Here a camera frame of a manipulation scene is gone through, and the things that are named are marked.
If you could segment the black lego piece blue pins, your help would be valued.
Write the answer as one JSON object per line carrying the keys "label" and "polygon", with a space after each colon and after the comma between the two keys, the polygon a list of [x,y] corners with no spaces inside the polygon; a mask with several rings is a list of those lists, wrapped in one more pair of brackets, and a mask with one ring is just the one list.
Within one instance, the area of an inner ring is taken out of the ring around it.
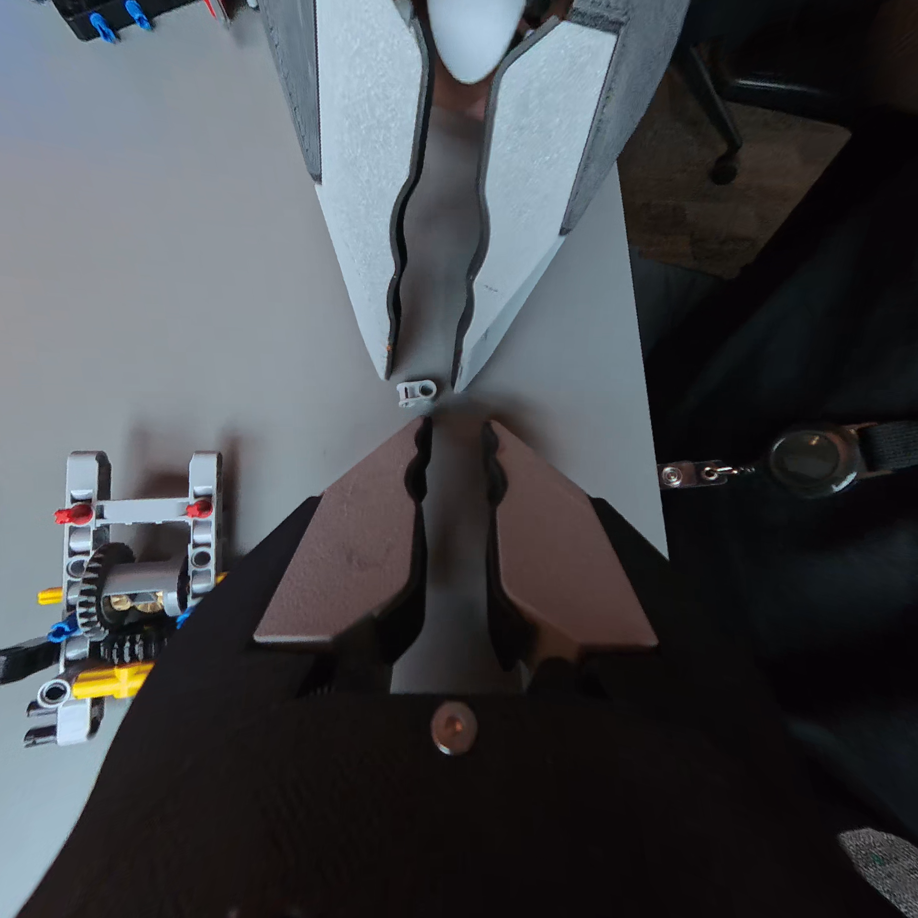
{"label": "black lego piece blue pins", "polygon": [[115,44],[131,26],[152,32],[158,18],[195,1],[52,1],[52,5],[82,41]]}

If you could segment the black office chair base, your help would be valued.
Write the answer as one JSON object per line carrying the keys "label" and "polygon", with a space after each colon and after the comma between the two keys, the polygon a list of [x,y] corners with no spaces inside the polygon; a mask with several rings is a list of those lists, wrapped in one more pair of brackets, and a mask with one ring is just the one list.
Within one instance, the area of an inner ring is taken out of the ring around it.
{"label": "black office chair base", "polygon": [[729,103],[848,128],[879,1],[691,1],[672,63],[725,144],[718,186],[738,174],[743,137]]}

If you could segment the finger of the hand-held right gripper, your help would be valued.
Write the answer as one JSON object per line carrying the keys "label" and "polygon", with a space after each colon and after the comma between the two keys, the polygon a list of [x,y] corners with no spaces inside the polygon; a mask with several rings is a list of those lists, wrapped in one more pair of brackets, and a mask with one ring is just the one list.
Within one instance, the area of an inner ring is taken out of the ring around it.
{"label": "finger of the hand-held right gripper", "polygon": [[430,118],[430,52],[412,2],[315,3],[317,198],[375,372],[396,361],[405,217]]}
{"label": "finger of the hand-held right gripper", "polygon": [[618,39],[615,17],[551,17],[499,64],[476,179],[481,233],[456,332],[457,392],[487,364],[564,242]]}

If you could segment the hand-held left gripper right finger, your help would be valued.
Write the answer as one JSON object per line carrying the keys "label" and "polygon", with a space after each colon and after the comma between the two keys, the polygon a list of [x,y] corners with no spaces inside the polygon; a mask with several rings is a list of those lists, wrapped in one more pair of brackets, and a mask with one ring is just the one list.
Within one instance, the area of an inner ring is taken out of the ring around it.
{"label": "hand-held left gripper right finger", "polygon": [[482,450],[488,634],[501,667],[656,649],[588,494],[498,421],[483,425]]}

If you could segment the black badge reel with clip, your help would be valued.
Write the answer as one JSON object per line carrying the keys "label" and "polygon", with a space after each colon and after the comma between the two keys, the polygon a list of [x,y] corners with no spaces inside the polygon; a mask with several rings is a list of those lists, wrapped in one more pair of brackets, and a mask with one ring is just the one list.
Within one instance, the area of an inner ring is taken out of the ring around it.
{"label": "black badge reel with clip", "polygon": [[661,492],[715,488],[754,477],[800,499],[823,499],[917,466],[917,421],[802,424],[781,432],[757,460],[660,463]]}

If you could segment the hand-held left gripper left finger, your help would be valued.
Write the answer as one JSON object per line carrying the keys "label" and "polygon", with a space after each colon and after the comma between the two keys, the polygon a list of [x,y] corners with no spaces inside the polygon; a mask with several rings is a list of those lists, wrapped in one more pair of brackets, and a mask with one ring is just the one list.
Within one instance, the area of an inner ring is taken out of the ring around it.
{"label": "hand-held left gripper left finger", "polygon": [[328,486],[253,633],[259,646],[393,666],[425,621],[432,422],[412,419]]}

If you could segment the grey lego gear assembly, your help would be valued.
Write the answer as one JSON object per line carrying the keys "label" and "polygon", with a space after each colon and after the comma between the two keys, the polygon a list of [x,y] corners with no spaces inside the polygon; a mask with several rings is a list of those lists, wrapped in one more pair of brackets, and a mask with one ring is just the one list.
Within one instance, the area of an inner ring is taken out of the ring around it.
{"label": "grey lego gear assembly", "polygon": [[66,463],[61,583],[37,594],[47,631],[2,648],[2,685],[49,670],[29,702],[25,749],[92,740],[112,701],[133,699],[202,599],[226,577],[219,452],[194,452],[186,491],[115,499],[104,452]]}

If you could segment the person's dark clothing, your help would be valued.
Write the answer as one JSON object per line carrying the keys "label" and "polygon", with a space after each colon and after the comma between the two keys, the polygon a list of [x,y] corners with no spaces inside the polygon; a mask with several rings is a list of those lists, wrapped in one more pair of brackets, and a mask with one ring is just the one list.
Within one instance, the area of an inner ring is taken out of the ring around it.
{"label": "person's dark clothing", "polygon": [[[868,110],[737,278],[639,306],[659,463],[916,420],[916,141],[916,115]],[[916,468],[823,499],[749,477],[663,504],[671,561],[754,654],[839,830],[915,844]]]}

